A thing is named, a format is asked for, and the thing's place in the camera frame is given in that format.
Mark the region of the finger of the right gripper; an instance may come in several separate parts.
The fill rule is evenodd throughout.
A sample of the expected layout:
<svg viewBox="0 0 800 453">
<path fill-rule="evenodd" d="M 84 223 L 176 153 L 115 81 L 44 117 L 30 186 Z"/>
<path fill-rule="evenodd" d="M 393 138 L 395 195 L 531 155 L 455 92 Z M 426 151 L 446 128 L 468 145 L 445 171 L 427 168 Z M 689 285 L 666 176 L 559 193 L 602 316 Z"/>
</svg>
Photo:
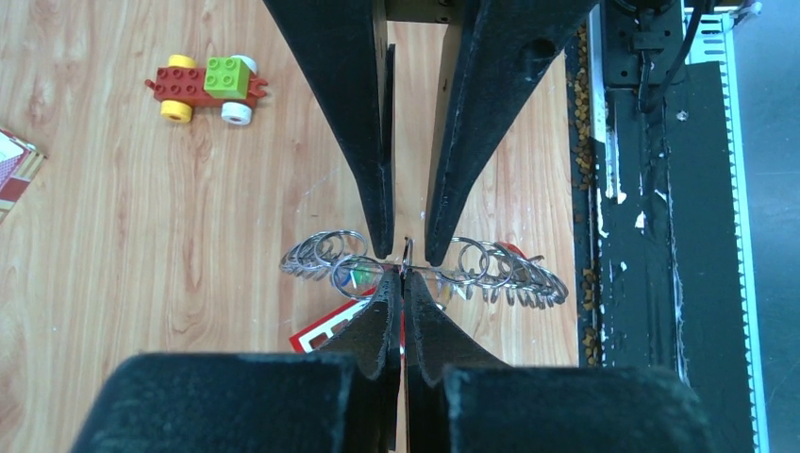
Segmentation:
<svg viewBox="0 0 800 453">
<path fill-rule="evenodd" d="M 377 257 L 392 252 L 394 47 L 382 1 L 268 1 L 357 183 Z"/>
<path fill-rule="evenodd" d="M 477 177 L 593 1 L 459 1 L 440 66 L 425 259 L 442 264 Z"/>
</svg>

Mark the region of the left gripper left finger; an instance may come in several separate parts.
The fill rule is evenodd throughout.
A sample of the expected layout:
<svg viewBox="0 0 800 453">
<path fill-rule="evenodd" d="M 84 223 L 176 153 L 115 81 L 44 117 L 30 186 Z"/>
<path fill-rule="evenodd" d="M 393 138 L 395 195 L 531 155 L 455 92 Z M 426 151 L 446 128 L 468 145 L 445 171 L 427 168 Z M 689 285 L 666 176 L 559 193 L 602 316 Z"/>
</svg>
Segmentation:
<svg viewBox="0 0 800 453">
<path fill-rule="evenodd" d="M 146 353 L 109 377 L 76 452 L 387 452 L 396 444 L 401 277 L 317 351 Z"/>
</svg>

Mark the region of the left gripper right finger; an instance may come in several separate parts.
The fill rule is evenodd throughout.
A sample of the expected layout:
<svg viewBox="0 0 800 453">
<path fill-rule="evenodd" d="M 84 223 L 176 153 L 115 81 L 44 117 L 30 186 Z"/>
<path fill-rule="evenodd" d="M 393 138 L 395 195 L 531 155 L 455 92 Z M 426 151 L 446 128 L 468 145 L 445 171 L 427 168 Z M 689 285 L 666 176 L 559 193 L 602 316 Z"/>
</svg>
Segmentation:
<svg viewBox="0 0 800 453">
<path fill-rule="evenodd" d="M 514 367 L 403 277 L 413 452 L 713 452 L 697 395 L 658 368 Z"/>
</svg>

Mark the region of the large metal keyring with rings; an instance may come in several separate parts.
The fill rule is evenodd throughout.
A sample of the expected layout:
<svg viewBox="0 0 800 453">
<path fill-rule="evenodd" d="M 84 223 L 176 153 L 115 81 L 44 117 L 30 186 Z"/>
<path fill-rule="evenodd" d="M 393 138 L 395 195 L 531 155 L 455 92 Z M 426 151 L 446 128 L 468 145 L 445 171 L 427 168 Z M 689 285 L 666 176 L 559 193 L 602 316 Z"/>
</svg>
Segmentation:
<svg viewBox="0 0 800 453">
<path fill-rule="evenodd" d="M 357 301 L 368 299 L 368 292 L 389 271 L 419 274 L 441 305 L 455 295 L 464 300 L 479 295 L 489 304 L 504 299 L 512 307 L 545 310 L 564 303 L 569 295 L 567 285 L 542 266 L 542 256 L 529 257 L 511 243 L 455 237 L 455 257 L 441 266 L 414 263 L 411 238 L 406 246 L 402 257 L 381 260 L 369 255 L 361 233 L 324 230 L 289 249 L 279 268 L 295 277 L 325 279 L 339 294 Z"/>
</svg>

